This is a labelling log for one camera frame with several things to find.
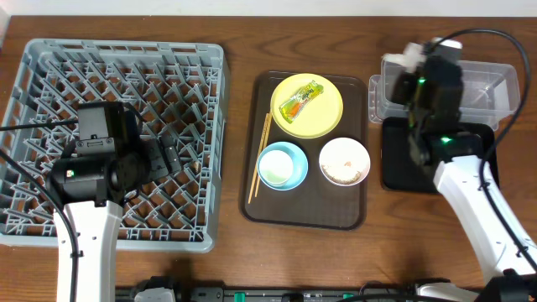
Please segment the white pink bowl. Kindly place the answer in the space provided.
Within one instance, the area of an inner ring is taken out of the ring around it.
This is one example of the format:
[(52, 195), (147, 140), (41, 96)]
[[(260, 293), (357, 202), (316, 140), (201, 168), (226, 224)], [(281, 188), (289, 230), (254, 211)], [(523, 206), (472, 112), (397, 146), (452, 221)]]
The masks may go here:
[(354, 186), (369, 174), (371, 159), (368, 150), (352, 138), (334, 138), (319, 154), (321, 173), (334, 185)]

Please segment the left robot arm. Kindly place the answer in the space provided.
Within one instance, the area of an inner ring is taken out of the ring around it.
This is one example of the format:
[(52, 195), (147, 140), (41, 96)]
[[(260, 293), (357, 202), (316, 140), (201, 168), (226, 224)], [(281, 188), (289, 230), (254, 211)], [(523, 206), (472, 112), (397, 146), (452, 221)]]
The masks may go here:
[(112, 301), (116, 246), (128, 194), (180, 171), (170, 139), (136, 138), (119, 153), (113, 138), (73, 140), (49, 172), (46, 188), (59, 248), (58, 301)]

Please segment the white paper napkin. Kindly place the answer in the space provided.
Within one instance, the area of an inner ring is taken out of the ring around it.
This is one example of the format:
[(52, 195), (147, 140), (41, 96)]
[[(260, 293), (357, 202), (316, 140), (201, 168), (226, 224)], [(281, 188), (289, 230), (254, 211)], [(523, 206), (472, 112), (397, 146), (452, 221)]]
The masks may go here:
[(383, 60), (403, 66), (408, 73), (414, 73), (417, 67), (425, 62), (424, 46), (408, 43), (402, 54), (385, 54)]

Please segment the green orange snack wrapper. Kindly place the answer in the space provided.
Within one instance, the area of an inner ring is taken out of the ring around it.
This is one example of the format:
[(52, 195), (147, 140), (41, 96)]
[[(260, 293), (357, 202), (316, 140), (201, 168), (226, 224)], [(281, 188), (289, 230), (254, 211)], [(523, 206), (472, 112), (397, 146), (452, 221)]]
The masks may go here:
[(301, 111), (324, 92), (324, 86), (315, 81), (302, 86), (288, 101), (279, 106), (279, 112), (287, 123), (293, 123)]

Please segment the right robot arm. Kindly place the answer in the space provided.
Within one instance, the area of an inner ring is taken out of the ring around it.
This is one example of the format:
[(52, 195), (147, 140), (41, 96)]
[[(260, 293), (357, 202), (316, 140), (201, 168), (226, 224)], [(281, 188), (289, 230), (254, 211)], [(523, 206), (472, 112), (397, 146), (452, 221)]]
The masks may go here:
[(456, 213), (490, 280), (536, 272), (536, 244), (496, 184), (480, 135), (461, 123), (465, 90), (459, 52), (424, 55), (417, 44), (383, 61), (400, 68), (390, 94), (408, 110), (399, 152)]

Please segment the white small cup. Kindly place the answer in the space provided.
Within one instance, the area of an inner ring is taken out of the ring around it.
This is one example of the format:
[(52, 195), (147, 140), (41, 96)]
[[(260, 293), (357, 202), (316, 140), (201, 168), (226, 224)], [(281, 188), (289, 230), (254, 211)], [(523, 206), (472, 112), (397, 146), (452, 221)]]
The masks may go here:
[(260, 164), (261, 179), (273, 187), (284, 185), (294, 173), (292, 158), (282, 150), (264, 153)]

